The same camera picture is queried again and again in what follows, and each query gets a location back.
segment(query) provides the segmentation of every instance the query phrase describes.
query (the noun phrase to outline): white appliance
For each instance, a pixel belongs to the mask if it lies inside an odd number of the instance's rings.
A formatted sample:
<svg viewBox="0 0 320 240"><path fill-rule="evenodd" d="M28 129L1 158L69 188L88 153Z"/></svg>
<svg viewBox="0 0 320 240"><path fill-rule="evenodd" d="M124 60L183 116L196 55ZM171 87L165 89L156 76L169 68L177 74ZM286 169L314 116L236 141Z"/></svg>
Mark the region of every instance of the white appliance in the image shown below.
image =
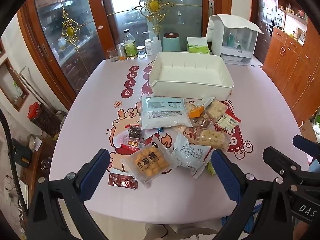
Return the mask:
<svg viewBox="0 0 320 240"><path fill-rule="evenodd" d="M260 28L239 16L218 14L210 16L207 40L212 42L212 53L225 63L248 65L253 56Z"/></svg>

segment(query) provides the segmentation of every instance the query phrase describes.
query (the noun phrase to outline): teal canister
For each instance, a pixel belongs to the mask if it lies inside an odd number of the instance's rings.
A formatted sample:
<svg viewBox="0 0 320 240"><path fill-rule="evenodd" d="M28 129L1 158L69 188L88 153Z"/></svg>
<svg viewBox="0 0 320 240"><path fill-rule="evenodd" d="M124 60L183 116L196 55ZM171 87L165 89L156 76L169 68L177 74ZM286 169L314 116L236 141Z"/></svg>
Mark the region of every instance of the teal canister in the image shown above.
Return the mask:
<svg viewBox="0 0 320 240"><path fill-rule="evenodd" d="M163 51L181 51L178 33L165 33L163 36Z"/></svg>

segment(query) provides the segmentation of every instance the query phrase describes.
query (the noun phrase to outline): pink tablecloth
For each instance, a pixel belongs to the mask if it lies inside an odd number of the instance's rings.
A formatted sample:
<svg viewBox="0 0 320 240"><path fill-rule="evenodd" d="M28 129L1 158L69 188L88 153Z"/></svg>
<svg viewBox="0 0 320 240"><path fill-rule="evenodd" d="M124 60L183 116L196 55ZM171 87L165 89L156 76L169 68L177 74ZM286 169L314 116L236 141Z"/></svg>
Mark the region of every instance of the pink tablecloth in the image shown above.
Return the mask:
<svg viewBox="0 0 320 240"><path fill-rule="evenodd" d="M139 123L137 104L141 92L150 90L148 63L153 59L101 62L64 123L53 155L50 180L77 172L100 148L111 152L110 167L122 169L121 159L128 152L121 148L120 138L128 125ZM273 146L307 170L306 154L292 144L299 128L275 85L259 67L227 67L235 86L225 103L242 120L232 136L227 153L230 160L244 173L272 181L277 174L263 162L262 153ZM153 130L147 132L146 138L153 134L172 147L177 132ZM178 167L156 178L151 188L139 185L138 190L109 186L108 176L106 172L92 199L85 202L89 210L141 222L180 224L224 217L235 207L218 176L211 177L206 170L194 179L188 169Z"/></svg>

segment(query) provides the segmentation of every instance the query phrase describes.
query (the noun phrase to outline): blue gripper pad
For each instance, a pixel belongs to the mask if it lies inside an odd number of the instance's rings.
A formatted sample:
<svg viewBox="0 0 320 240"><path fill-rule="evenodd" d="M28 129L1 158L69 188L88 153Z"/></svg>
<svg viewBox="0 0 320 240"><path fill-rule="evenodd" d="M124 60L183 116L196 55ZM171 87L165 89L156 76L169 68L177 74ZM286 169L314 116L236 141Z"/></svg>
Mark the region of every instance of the blue gripper pad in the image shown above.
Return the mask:
<svg viewBox="0 0 320 240"><path fill-rule="evenodd" d="M221 150L215 150L212 153L212 156L211 156L212 166L215 172L217 173L229 198L233 201L236 201L237 204L239 204L242 198L241 184L239 180L236 178L235 174L233 173L233 171L231 170L231 167L228 165L227 162L229 162L229 164L231 165L233 165L233 163L231 163L229 159L225 160L222 157L222 154L224 155L224 153Z"/></svg>
<svg viewBox="0 0 320 240"><path fill-rule="evenodd" d="M304 151L312 157L320 157L320 146L318 143L314 143L301 135L296 135L293 140L293 145L298 149Z"/></svg>
<svg viewBox="0 0 320 240"><path fill-rule="evenodd" d="M84 202L91 199L100 180L106 172L110 163L110 153L106 149L100 149L90 163L86 163L78 172L83 171L82 180L80 181L79 200Z"/></svg>

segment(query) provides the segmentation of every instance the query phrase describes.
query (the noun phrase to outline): white plastic tray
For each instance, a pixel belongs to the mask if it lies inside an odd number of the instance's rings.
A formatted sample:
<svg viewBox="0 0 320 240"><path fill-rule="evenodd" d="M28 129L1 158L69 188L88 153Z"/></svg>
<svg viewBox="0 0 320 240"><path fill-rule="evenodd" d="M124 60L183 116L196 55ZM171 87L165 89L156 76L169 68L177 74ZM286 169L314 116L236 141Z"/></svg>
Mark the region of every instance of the white plastic tray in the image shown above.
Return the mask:
<svg viewBox="0 0 320 240"><path fill-rule="evenodd" d="M160 52L149 74L155 96L216 97L224 101L234 87L223 59L216 55Z"/></svg>

